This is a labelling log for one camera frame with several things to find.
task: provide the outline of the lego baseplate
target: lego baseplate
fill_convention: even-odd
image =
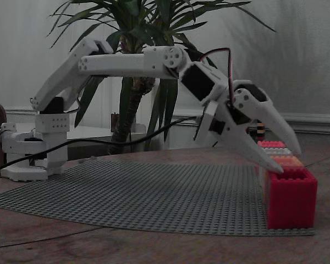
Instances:
[[[267,229],[253,166],[88,161],[0,194],[0,208],[103,227],[158,232],[287,236]]]

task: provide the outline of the black cable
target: black cable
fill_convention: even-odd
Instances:
[[[203,61],[207,56],[210,54],[213,54],[215,52],[220,51],[228,51],[229,53],[229,59],[228,59],[228,75],[229,75],[229,95],[230,95],[230,107],[233,108],[233,84],[232,84],[232,57],[231,57],[231,49],[230,48],[216,48],[212,49],[211,51],[208,51],[203,54],[203,56],[200,58],[200,61]]]
[[[151,135],[148,135],[146,137],[143,137],[142,139],[138,139],[138,140],[135,140],[133,142],[125,142],[125,143],[121,143],[121,142],[109,142],[109,141],[104,141],[104,140],[97,140],[97,139],[72,139],[70,141],[67,141],[65,143],[62,143],[56,147],[53,147],[53,148],[50,148],[48,150],[44,150],[42,152],[39,152],[39,153],[36,153],[36,154],[32,154],[32,155],[29,155],[29,156],[26,156],[26,157],[23,157],[23,158],[19,158],[19,159],[16,159],[15,161],[10,161],[2,166],[0,166],[0,170],[1,169],[5,169],[13,164],[16,164],[18,162],[21,162],[21,161],[26,161],[26,160],[29,160],[29,159],[32,159],[32,158],[35,158],[35,157],[38,157],[40,155],[45,155],[45,154],[48,154],[52,151],[55,151],[55,150],[58,150],[64,146],[67,146],[67,145],[70,145],[70,144],[73,144],[73,143],[77,143],[77,142],[92,142],[92,143],[99,143],[99,144],[105,144],[105,145],[116,145],[116,146],[132,146],[132,145],[136,145],[136,144],[139,144],[139,143],[142,143],[142,142],[145,142],[151,138],[154,138],[155,136],[159,135],[160,133],[164,132],[165,130],[169,129],[170,127],[176,125],[176,124],[179,124],[179,123],[182,123],[184,121],[187,121],[187,120],[193,120],[193,119],[196,119],[197,117],[187,117],[187,118],[181,118],[181,119],[178,119],[166,126],[163,126],[162,128],[160,128],[158,131],[154,132],[153,134]]]
[[[6,131],[10,131],[10,130],[6,129],[6,130],[4,130],[4,131],[1,131],[1,132],[0,132],[0,136],[1,136],[2,134],[4,134]]]

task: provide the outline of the pink lego brick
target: pink lego brick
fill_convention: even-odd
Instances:
[[[314,225],[318,181],[306,168],[268,172],[265,180],[268,228],[311,228]]]
[[[295,156],[270,156],[270,158],[279,163],[283,168],[304,167],[303,163]]]
[[[274,148],[286,147],[286,145],[281,141],[259,141],[258,145],[261,147],[274,147]]]

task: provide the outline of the wall molding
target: wall molding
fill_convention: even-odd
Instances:
[[[35,116],[36,112],[30,107],[4,107],[7,115]]]
[[[174,119],[202,115],[201,109],[176,109]],[[306,113],[282,113],[285,120],[291,127],[300,133],[329,134],[330,135],[330,114],[306,114]],[[192,120],[179,125],[195,126]]]

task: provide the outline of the white robotic arm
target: white robotic arm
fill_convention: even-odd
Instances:
[[[148,47],[143,54],[112,54],[106,41],[83,39],[66,62],[44,83],[31,99],[36,115],[36,131],[18,134],[15,125],[5,123],[1,130],[7,161],[38,153],[66,142],[69,113],[66,112],[93,76],[144,76],[179,81],[198,99],[206,110],[197,131],[197,140],[208,132],[242,156],[270,170],[282,172],[246,133],[252,119],[265,122],[277,132],[287,146],[300,154],[294,132],[278,114],[268,96],[249,81],[236,81],[235,102],[228,106],[228,79],[214,67],[192,62],[181,47]],[[33,161],[19,162],[2,170],[4,177],[13,180],[47,179],[61,172],[67,160],[67,147],[48,153]]]

